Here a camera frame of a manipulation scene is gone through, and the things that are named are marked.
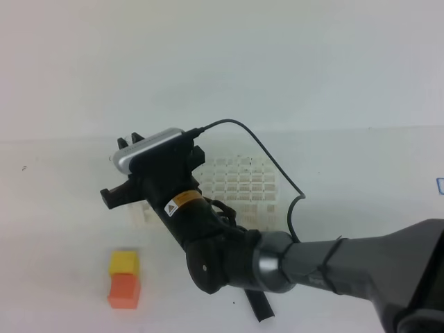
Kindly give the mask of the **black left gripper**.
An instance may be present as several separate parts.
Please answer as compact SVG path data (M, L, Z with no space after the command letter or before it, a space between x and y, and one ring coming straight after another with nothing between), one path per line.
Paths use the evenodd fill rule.
M131 134L133 144L144 137ZM127 141L117 139L119 150L127 147ZM198 183L192 171L205 162L205 153L192 140L171 142L138 155L130 164L133 168L128 180L114 189L100 191L108 209L145 200L165 225L180 220L187 225L205 223L205 203L202 198L180 206L173 214L168 202L178 194L197 190Z

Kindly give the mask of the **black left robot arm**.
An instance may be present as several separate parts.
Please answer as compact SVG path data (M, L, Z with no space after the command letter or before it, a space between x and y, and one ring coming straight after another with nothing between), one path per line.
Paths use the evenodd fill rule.
M118 139L113 162L128 176L103 189L109 208L145 200L184 250L195 285L208 294L225 286L253 297L269 313L267 292L296 285L372 302L385 332L443 331L443 221L428 219L361 239L300 242L286 232L247 230L235 213L204 197L192 171L204 152L192 139L151 143Z

